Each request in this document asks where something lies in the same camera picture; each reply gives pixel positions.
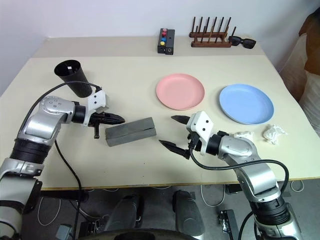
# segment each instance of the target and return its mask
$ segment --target white tissue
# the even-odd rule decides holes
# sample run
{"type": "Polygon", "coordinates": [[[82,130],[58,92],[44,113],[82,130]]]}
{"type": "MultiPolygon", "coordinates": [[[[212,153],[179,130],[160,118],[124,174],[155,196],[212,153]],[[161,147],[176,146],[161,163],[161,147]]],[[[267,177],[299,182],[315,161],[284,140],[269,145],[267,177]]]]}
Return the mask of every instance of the white tissue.
{"type": "Polygon", "coordinates": [[[271,125],[269,128],[263,133],[263,137],[266,139],[268,143],[271,143],[273,145],[278,144],[278,137],[280,135],[287,135],[280,126],[277,125],[271,125]]]}
{"type": "Polygon", "coordinates": [[[243,131],[243,132],[236,132],[233,134],[235,138],[246,138],[249,139],[251,142],[254,141],[254,132],[253,131],[243,131]]]}

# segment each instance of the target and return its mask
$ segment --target pink plate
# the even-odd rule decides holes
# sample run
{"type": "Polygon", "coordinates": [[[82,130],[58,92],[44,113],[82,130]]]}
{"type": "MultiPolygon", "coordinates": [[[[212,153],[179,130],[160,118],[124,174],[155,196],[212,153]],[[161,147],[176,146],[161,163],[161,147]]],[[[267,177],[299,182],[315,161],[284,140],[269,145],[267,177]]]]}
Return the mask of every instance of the pink plate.
{"type": "Polygon", "coordinates": [[[204,99],[205,89],[193,76],[174,73],[161,79],[156,86],[158,99],[174,110],[187,110],[197,106],[204,99]]]}

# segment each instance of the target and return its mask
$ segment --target gray block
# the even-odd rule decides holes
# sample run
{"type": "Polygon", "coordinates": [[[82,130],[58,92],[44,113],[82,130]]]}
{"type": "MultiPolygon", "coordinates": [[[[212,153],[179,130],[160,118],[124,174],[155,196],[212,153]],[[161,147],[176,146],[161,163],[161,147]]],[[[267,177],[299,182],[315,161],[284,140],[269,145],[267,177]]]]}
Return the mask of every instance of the gray block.
{"type": "Polygon", "coordinates": [[[108,146],[116,146],[157,135],[152,117],[105,129],[108,146]]]}

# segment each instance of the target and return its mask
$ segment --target gray floor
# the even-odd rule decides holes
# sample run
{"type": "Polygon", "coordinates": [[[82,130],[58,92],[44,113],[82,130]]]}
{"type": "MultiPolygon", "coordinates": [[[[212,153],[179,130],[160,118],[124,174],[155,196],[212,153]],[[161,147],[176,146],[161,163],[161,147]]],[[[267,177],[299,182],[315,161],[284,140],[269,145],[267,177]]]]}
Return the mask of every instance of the gray floor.
{"type": "MultiPolygon", "coordinates": [[[[305,180],[303,192],[293,192],[290,186],[285,192],[285,200],[292,204],[295,214],[299,220],[304,240],[317,240],[320,236],[320,179],[305,180]]],[[[175,214],[172,211],[172,195],[176,190],[193,192],[205,225],[205,240],[228,240],[228,236],[222,233],[222,227],[217,221],[217,211],[233,209],[240,226],[244,217],[249,213],[248,201],[242,192],[226,195],[222,205],[218,208],[206,206],[200,195],[200,186],[173,186],[165,190],[150,187],[123,188],[116,192],[95,190],[90,192],[89,200],[82,205],[83,210],[92,216],[110,214],[117,202],[124,196],[138,193],[145,198],[145,211],[143,228],[159,228],[175,230],[175,214]]],[[[222,185],[206,185],[203,194],[207,202],[216,204],[222,197],[222,185]]],[[[57,199],[45,198],[43,200],[40,219],[48,223],[56,214],[59,201],[57,199]]],[[[25,215],[23,218],[22,237],[23,240],[55,240],[55,235],[60,224],[73,224],[75,209],[67,200],[63,200],[61,210],[57,219],[49,226],[41,226],[37,220],[37,210],[25,215]]],[[[255,239],[253,234],[253,219],[250,219],[243,232],[244,240],[255,239]]]]}

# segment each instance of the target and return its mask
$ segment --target sunglasses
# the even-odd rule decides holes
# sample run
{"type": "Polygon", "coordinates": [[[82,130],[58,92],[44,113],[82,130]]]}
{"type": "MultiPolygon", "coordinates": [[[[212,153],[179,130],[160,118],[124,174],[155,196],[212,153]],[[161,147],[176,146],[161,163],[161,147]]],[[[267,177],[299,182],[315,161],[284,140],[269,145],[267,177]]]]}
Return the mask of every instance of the sunglasses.
{"type": "Polygon", "coordinates": [[[246,49],[252,49],[256,45],[255,40],[249,38],[242,39],[239,36],[229,36],[229,42],[231,42],[232,46],[242,44],[246,49]]]}

